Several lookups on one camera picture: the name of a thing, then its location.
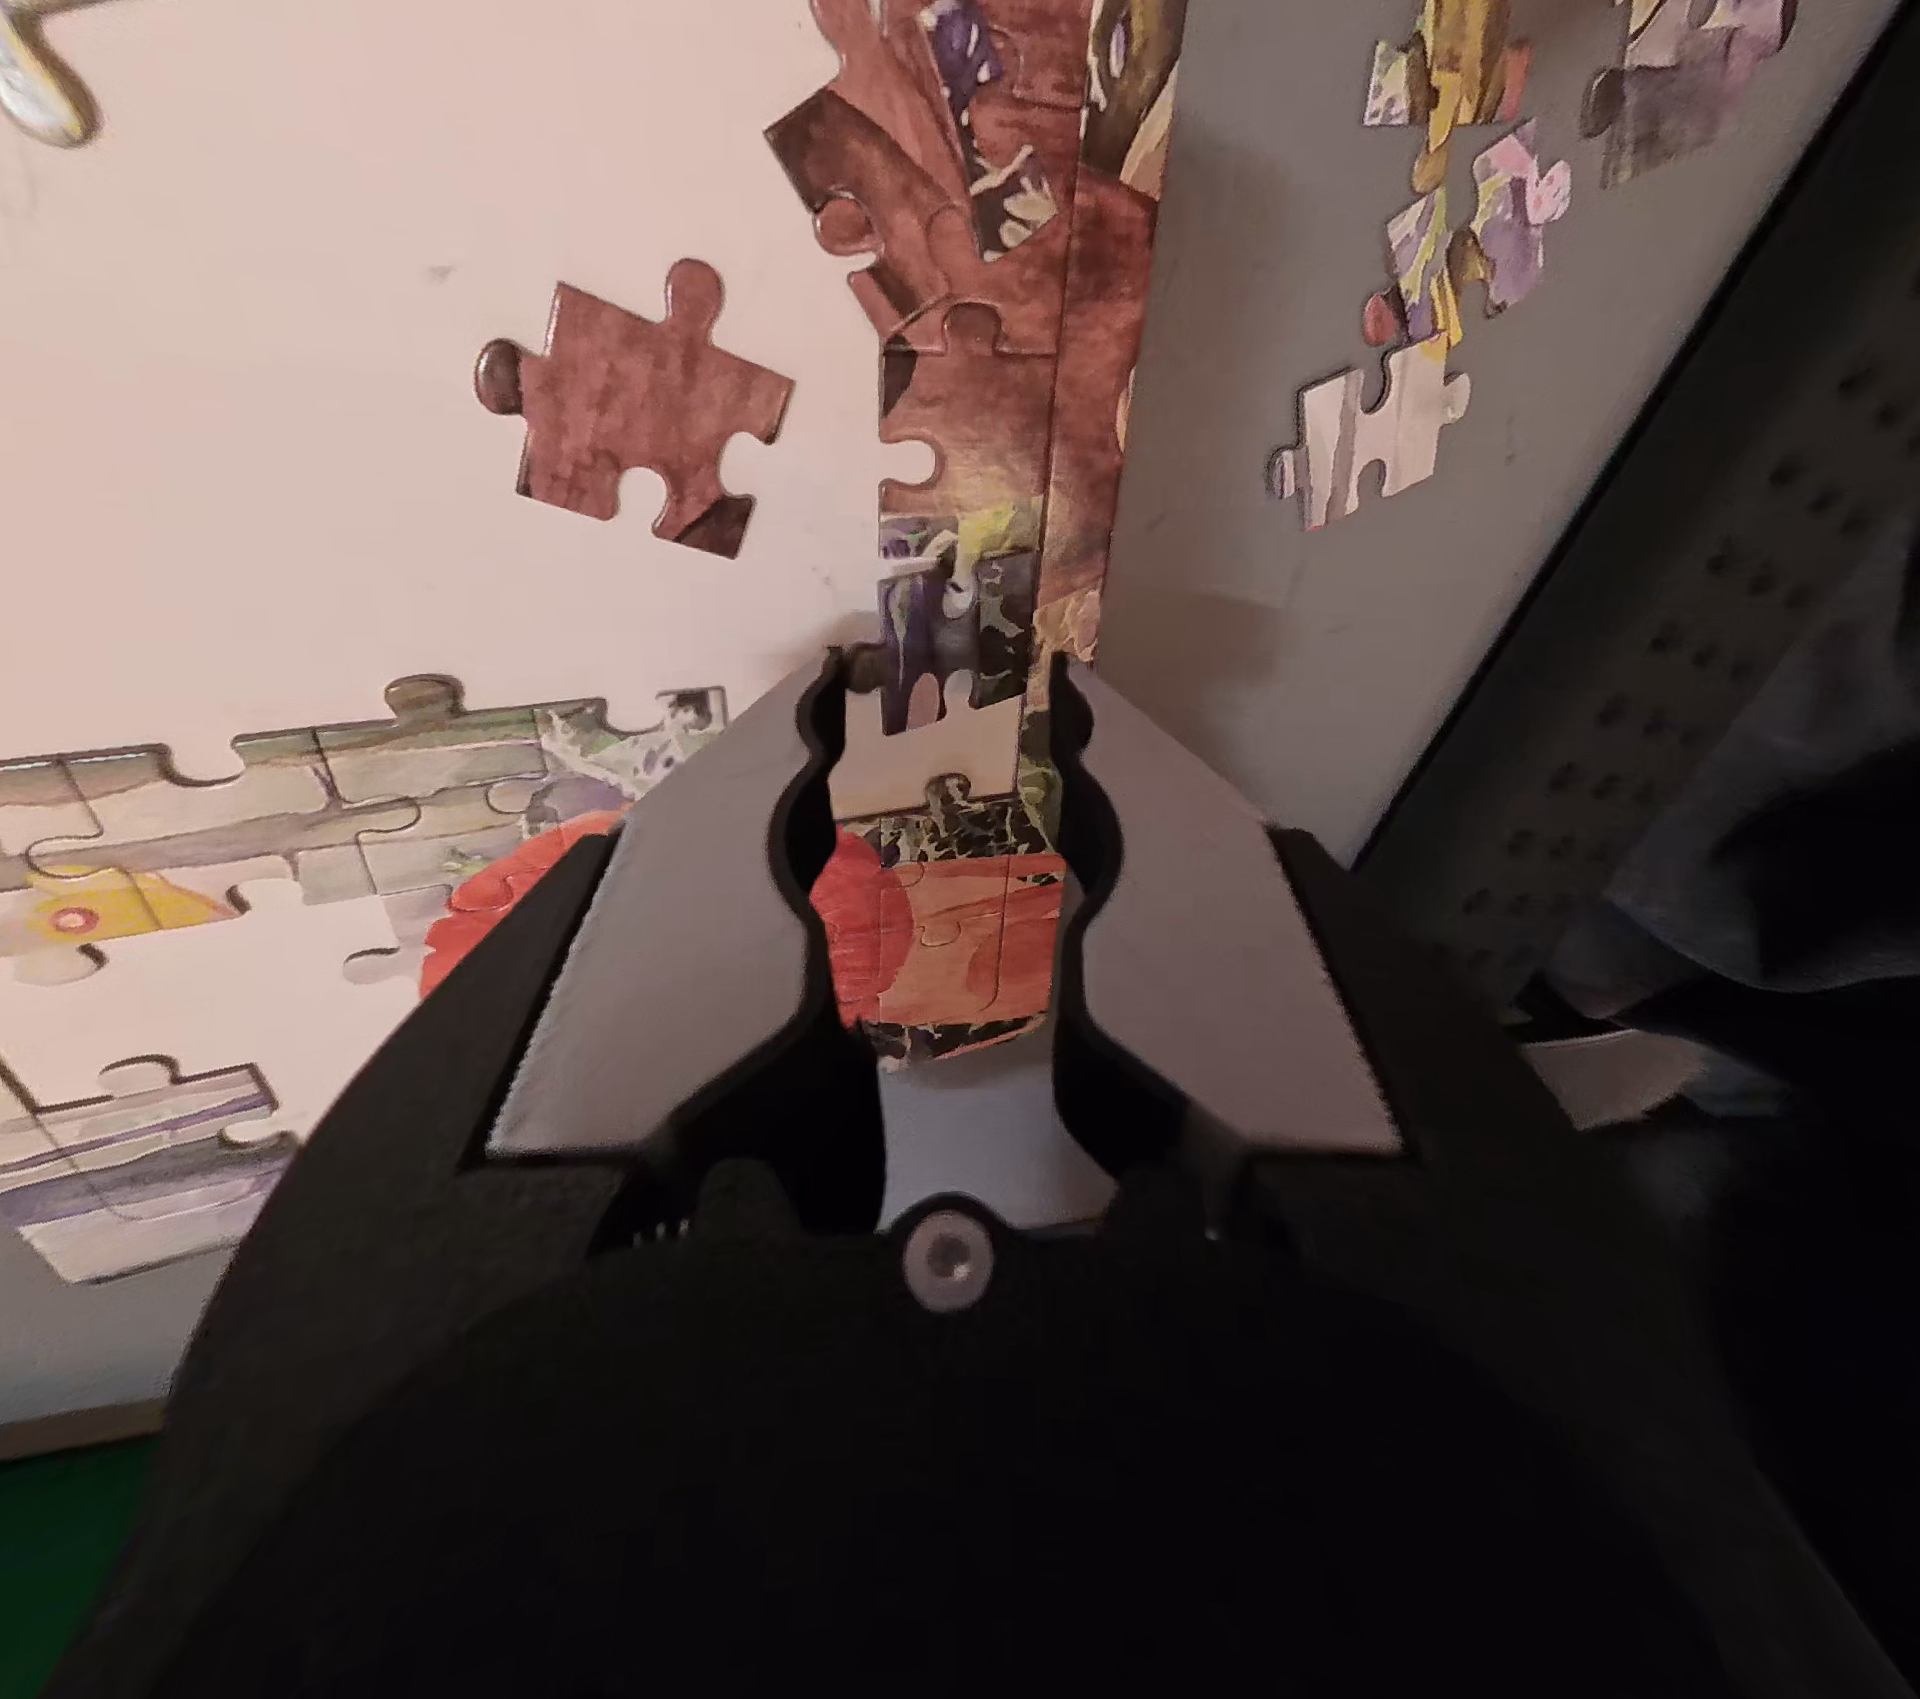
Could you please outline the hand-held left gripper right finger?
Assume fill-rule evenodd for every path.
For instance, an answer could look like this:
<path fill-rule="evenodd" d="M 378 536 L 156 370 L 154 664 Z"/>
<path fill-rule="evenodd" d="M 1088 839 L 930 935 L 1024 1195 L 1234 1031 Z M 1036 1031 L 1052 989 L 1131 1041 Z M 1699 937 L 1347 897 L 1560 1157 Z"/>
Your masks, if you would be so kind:
<path fill-rule="evenodd" d="M 1077 885 L 1054 1093 L 1092 1155 L 1395 1155 L 1402 1135 L 1258 807 L 1085 662 L 1050 748 Z"/>

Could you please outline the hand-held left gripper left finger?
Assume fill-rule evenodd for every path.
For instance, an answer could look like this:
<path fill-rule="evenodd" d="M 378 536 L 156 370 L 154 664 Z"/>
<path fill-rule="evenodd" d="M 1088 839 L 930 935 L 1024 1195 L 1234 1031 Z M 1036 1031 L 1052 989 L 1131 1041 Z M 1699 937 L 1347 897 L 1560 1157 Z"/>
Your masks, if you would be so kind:
<path fill-rule="evenodd" d="M 840 656 L 817 656 L 627 813 L 488 1135 L 638 1155 L 809 1039 L 840 1039 L 806 883 L 834 851 Z"/>

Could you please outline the pale grey-green puzzle piece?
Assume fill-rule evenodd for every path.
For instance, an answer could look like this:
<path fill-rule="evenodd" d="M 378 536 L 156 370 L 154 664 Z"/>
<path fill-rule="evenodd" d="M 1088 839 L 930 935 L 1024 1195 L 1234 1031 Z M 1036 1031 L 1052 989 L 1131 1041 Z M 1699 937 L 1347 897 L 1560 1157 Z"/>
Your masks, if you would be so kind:
<path fill-rule="evenodd" d="M 471 710 L 465 686 L 414 674 L 387 686 L 387 720 L 296 728 L 332 799 L 359 829 L 393 831 L 421 819 L 442 793 L 532 791 L 549 774 L 534 708 Z"/>

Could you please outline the purple green foliage puzzle piece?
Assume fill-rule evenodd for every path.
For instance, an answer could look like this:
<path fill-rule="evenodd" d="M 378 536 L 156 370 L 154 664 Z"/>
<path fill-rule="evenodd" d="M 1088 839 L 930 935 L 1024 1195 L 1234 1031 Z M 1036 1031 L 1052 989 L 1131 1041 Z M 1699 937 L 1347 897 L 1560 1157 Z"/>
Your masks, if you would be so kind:
<path fill-rule="evenodd" d="M 916 724 L 928 684 L 932 722 L 949 680 L 970 678 L 968 704 L 1020 702 L 1034 658 L 1041 576 L 1038 500 L 961 514 L 895 514 L 878 524 L 878 720 L 886 736 Z"/>

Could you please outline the assembled grey branch pieces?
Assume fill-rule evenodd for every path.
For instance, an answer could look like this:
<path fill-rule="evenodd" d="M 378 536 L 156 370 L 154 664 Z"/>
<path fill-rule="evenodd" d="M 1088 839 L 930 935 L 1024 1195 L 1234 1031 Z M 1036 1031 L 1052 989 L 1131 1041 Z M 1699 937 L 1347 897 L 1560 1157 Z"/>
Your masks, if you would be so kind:
<path fill-rule="evenodd" d="M 4 762 L 4 973 L 83 981 L 113 941 L 240 917 L 260 879 L 307 901 L 374 895 L 365 839 L 421 821 L 421 797 L 344 793 L 311 730 L 236 752 L 224 780 L 180 776 L 168 748 Z"/>

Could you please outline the grey striped edge puzzle piece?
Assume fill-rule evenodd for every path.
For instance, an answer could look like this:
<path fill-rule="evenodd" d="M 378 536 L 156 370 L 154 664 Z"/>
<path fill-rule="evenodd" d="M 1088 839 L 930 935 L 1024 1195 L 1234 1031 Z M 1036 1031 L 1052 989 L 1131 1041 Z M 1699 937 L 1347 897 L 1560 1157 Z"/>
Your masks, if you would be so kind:
<path fill-rule="evenodd" d="M 108 1065 L 91 1095 L 43 1101 L 3 1071 L 3 1221 L 69 1283 L 235 1247 L 298 1155 L 254 1065 Z"/>

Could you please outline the lion puzzle tray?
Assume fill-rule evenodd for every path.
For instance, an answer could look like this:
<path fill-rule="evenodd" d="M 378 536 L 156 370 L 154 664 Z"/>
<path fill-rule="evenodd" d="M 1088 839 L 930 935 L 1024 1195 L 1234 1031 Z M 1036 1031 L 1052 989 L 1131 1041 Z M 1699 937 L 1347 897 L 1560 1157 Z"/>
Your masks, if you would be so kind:
<path fill-rule="evenodd" d="M 1097 0 L 1087 50 L 1083 146 L 1156 210 L 1187 4 Z M 4 114 L 4 762 L 168 748 L 224 780 L 246 738 L 387 720 L 414 674 L 632 732 L 677 690 L 744 710 L 880 610 L 882 488 L 934 454 L 880 438 L 864 260 L 764 136 L 839 68 L 809 0 L 121 0 L 45 38 L 100 128 L 57 150 Z M 714 344 L 794 386 L 774 444 L 720 458 L 755 498 L 734 560 L 654 536 L 646 470 L 612 520 L 521 496 L 525 420 L 475 392 L 488 342 L 546 348 L 559 284 L 663 320 L 684 258 L 725 282 Z M 1033 648 L 1087 650 L 1115 500 L 1088 532 L 1038 510 Z M 952 676 L 938 722 L 924 684 L 892 738 L 851 700 L 837 813 L 928 857 L 1050 851 L 1031 668 L 987 708 Z M 362 839 L 374 895 L 260 879 L 83 981 L 4 973 L 4 1067 L 65 1101 L 144 1055 L 254 1065 L 307 1135 L 373 1047 L 347 993 L 397 1019 L 455 887 L 555 827 L 538 791 Z"/>

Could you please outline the brown trunk puzzle piece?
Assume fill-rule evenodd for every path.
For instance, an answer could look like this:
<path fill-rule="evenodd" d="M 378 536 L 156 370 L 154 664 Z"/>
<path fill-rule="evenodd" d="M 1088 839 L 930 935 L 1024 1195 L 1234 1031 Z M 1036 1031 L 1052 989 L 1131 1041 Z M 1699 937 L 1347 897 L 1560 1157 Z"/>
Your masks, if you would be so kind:
<path fill-rule="evenodd" d="M 1052 302 L 1075 196 L 1075 118 L 1024 88 L 1046 72 L 1006 0 L 809 0 L 833 78 L 767 142 L 818 244 L 860 258 L 849 286 L 884 340 L 957 300 L 1011 330 Z"/>

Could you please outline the pile of puzzle pieces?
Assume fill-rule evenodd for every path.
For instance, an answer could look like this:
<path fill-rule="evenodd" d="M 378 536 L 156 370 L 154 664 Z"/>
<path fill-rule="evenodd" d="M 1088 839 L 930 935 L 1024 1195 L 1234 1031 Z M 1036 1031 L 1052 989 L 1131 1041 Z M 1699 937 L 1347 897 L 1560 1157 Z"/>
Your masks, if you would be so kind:
<path fill-rule="evenodd" d="M 1717 144 L 1752 80 L 1792 38 L 1799 0 L 1613 0 L 1617 60 L 1588 82 L 1579 132 L 1597 144 L 1603 190 Z M 1353 516 L 1379 474 L 1380 498 L 1427 482 L 1445 432 L 1467 418 L 1472 382 L 1454 370 L 1469 296 L 1486 320 L 1545 280 L 1549 236 L 1568 214 L 1573 166 L 1545 162 L 1525 116 L 1533 44 L 1516 0 L 1418 0 L 1405 40 L 1374 48 L 1360 120 L 1410 130 L 1410 198 L 1385 224 L 1386 280 L 1362 308 L 1380 388 L 1345 370 L 1298 396 L 1298 432 L 1268 458 L 1268 492 L 1307 530 Z"/>

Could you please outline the grey desk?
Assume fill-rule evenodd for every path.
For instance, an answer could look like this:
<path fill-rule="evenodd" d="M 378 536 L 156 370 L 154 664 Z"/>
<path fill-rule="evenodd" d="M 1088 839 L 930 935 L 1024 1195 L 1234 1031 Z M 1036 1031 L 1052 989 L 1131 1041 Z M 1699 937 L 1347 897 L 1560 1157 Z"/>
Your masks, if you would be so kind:
<path fill-rule="evenodd" d="M 1514 0 L 1525 116 L 1575 176 L 1546 276 L 1496 320 L 1467 300 L 1452 368 L 1470 406 L 1434 474 L 1392 498 L 1374 474 L 1353 516 L 1307 530 L 1266 462 L 1307 386 L 1359 368 L 1380 390 L 1360 320 L 1421 136 L 1367 128 L 1362 104 L 1379 42 L 1405 40 L 1418 4 L 1187 0 L 1097 626 L 1087 650 L 1033 650 L 1038 678 L 1054 652 L 1097 658 L 1248 797 L 1347 853 L 1898 0 L 1797 0 L 1737 124 L 1611 190 L 1579 120 L 1621 54 L 1621 8 Z M 4 1455 L 150 1423 L 233 1249 L 77 1287 L 4 1237 Z"/>

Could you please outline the white and green puzzle piece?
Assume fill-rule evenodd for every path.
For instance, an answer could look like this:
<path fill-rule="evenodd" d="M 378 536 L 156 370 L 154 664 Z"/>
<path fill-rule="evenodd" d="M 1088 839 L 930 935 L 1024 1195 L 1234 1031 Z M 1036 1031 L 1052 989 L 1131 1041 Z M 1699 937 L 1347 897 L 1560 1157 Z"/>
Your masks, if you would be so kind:
<path fill-rule="evenodd" d="M 625 811 L 728 724 L 718 686 L 660 694 L 659 710 L 657 724 L 627 732 L 611 724 L 605 702 L 534 706 L 546 770 L 525 815 L 559 825 Z"/>

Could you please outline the assembled lion puzzle pieces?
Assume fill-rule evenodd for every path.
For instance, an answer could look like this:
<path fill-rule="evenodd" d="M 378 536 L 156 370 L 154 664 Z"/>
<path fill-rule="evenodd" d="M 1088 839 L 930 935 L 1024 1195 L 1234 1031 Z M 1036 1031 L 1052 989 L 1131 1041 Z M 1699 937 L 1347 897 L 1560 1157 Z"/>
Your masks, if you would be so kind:
<path fill-rule="evenodd" d="M 424 937 L 431 995 L 577 843 L 615 831 L 600 809 L 549 827 L 453 889 Z M 810 901 L 825 923 L 840 1019 L 852 1029 L 952 1029 L 1042 1015 L 1052 983 L 1064 859 L 1046 849 L 928 857 L 840 825 Z"/>

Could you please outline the reddish brown puzzle piece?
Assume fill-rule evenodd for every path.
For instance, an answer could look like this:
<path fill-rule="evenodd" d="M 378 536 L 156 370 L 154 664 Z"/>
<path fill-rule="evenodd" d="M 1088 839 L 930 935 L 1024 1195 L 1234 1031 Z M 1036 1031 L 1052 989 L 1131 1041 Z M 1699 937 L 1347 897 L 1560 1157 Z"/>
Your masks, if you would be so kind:
<path fill-rule="evenodd" d="M 525 420 L 518 494 L 612 520 L 625 476 L 646 470 L 665 486 L 653 534 L 734 560 L 757 500 L 725 488 L 720 458 L 739 436 L 774 444 L 796 388 L 714 344 L 722 308 L 720 274 L 684 258 L 666 274 L 663 320 L 563 282 L 543 352 L 488 342 L 475 392 L 486 412 Z"/>

